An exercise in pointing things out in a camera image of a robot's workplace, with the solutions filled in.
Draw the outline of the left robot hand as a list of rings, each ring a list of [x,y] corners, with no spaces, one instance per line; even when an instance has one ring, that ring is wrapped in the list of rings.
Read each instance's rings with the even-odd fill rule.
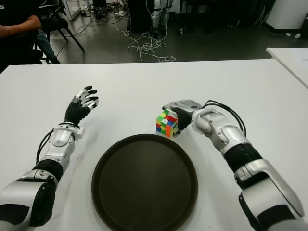
[[[97,90],[93,86],[82,88],[72,99],[64,115],[64,123],[79,126],[83,120],[99,104]]]

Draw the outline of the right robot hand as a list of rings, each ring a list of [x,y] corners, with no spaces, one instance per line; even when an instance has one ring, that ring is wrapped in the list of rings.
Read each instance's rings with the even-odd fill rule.
[[[165,104],[162,109],[168,109],[177,114],[178,128],[173,134],[177,137],[192,122],[192,115],[195,111],[202,109],[202,105],[193,100],[180,100]]]

